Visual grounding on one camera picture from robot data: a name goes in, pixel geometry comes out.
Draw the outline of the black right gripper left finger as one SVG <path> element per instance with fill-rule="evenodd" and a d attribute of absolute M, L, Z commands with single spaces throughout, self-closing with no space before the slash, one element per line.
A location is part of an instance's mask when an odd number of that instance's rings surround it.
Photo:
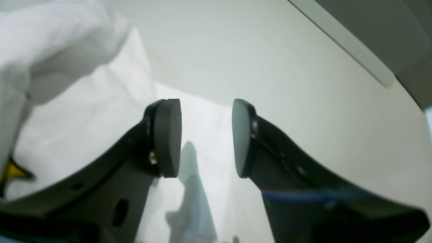
<path fill-rule="evenodd" d="M 98 159 L 39 192 L 1 202 L 2 243 L 132 243 L 155 178 L 176 178 L 179 99 L 162 99 Z"/>

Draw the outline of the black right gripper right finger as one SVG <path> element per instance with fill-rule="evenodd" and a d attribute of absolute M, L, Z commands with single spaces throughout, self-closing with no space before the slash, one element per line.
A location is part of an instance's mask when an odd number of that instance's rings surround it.
<path fill-rule="evenodd" d="M 236 171 L 261 193 L 276 243 L 415 243 L 426 212 L 386 199 L 331 172 L 254 106 L 235 99 Z"/>

